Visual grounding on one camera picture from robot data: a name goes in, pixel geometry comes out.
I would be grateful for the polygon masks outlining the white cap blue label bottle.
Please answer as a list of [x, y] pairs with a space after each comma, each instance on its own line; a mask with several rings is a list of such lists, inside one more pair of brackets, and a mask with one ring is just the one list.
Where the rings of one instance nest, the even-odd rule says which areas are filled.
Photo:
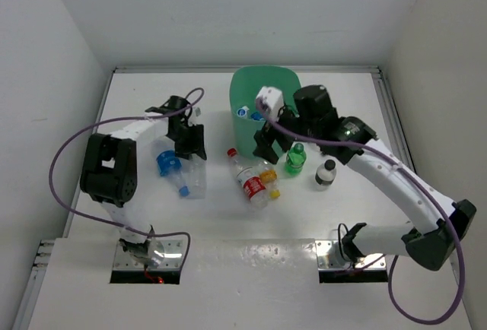
[[248, 106], [241, 106], [237, 109], [236, 115], [242, 119], [249, 119], [254, 122], [264, 122], [265, 119], [257, 110], [251, 110]]

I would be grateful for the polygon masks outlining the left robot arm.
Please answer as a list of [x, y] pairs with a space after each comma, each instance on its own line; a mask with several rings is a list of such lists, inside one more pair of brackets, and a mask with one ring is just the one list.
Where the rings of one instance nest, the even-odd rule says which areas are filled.
[[204, 127], [185, 97], [152, 106], [140, 120], [88, 139], [80, 187], [120, 225], [119, 242], [138, 263], [158, 267], [167, 257], [143, 216], [150, 179], [166, 179], [181, 198], [203, 198], [206, 190]]

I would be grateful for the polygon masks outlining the black cap small bottle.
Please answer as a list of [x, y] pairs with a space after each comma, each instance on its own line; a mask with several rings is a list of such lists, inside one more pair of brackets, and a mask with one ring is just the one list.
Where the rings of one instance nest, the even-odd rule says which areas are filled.
[[326, 160], [318, 166], [315, 172], [315, 183], [319, 190], [328, 189], [336, 178], [336, 162], [332, 159]]

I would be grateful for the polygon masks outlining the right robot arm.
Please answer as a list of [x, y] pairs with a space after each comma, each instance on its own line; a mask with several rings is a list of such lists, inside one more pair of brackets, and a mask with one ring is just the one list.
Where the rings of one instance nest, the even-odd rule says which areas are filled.
[[255, 133], [254, 155], [277, 163], [273, 149], [290, 151], [296, 141], [316, 144], [320, 151], [362, 175], [407, 217], [399, 226], [358, 223], [335, 245], [336, 260], [347, 265], [366, 255], [382, 253], [410, 257], [430, 271], [439, 270], [465, 237], [476, 214], [468, 200], [454, 201], [420, 179], [358, 117], [340, 116], [323, 85], [293, 94], [288, 106], [276, 87], [262, 87], [256, 108], [265, 125]]

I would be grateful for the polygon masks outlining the green plastic bin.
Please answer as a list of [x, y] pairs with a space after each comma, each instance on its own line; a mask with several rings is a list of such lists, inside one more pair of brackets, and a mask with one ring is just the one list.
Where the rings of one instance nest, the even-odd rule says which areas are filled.
[[301, 88], [301, 83], [294, 71], [273, 65], [255, 65], [239, 68], [231, 79], [229, 101], [234, 127], [235, 147], [237, 152], [245, 158], [253, 159], [256, 147], [254, 134], [259, 131], [264, 122], [254, 122], [242, 119], [236, 115], [241, 106], [248, 106], [256, 110], [255, 99], [264, 86], [277, 87], [284, 97], [285, 103], [293, 111], [297, 111], [293, 94]]

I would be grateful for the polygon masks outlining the green plastic bottle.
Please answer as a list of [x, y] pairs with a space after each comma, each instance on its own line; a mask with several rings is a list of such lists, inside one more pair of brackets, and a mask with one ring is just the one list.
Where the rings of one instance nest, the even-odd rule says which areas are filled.
[[290, 176], [298, 175], [303, 170], [306, 160], [304, 145], [300, 142], [295, 143], [286, 155], [285, 171]]

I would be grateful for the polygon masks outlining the red cap red label bottle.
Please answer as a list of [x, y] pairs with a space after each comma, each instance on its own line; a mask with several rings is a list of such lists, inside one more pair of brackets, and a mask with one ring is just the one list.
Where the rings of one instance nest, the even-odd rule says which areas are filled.
[[255, 166], [248, 159], [242, 157], [235, 148], [229, 149], [227, 156], [232, 175], [248, 202], [253, 206], [253, 210], [264, 209], [268, 204], [269, 196]]

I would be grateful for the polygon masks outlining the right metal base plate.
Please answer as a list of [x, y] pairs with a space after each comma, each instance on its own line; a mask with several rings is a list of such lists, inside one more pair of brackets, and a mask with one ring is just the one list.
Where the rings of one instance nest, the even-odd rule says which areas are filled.
[[339, 254], [337, 240], [316, 240], [315, 252], [317, 266], [321, 271], [380, 271], [387, 269], [385, 256], [380, 253], [367, 255], [356, 262], [347, 262]]

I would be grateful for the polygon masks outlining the clear unlabelled plastic bottle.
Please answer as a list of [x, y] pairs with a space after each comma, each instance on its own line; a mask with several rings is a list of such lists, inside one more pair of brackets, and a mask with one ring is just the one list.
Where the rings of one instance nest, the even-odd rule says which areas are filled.
[[189, 198], [203, 199], [206, 194], [206, 161], [193, 154], [183, 161], [183, 172], [189, 189]]

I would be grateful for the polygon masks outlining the yellow cap orange label bottle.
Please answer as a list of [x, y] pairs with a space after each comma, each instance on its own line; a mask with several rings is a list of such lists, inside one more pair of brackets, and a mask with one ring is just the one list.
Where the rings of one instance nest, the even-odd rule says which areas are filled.
[[279, 198], [281, 195], [279, 190], [279, 178], [274, 166], [265, 160], [259, 160], [256, 168], [263, 185], [268, 191], [269, 198], [271, 200]]

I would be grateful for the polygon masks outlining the metal base plate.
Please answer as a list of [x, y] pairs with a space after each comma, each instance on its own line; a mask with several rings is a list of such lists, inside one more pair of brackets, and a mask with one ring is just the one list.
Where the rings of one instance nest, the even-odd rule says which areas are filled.
[[183, 261], [181, 240], [146, 240], [133, 244], [119, 241], [113, 259], [117, 271], [169, 271], [179, 269]]
[[339, 254], [337, 240], [316, 240], [315, 252], [317, 266], [321, 271], [380, 271], [387, 269], [385, 256], [380, 253], [367, 255], [356, 262], [347, 262]]

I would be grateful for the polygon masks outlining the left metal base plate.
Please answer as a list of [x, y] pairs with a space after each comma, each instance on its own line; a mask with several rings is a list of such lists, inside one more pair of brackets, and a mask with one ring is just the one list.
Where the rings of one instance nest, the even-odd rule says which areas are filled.
[[179, 269], [183, 261], [181, 240], [146, 240], [133, 244], [119, 241], [113, 259], [117, 271], [169, 271]]

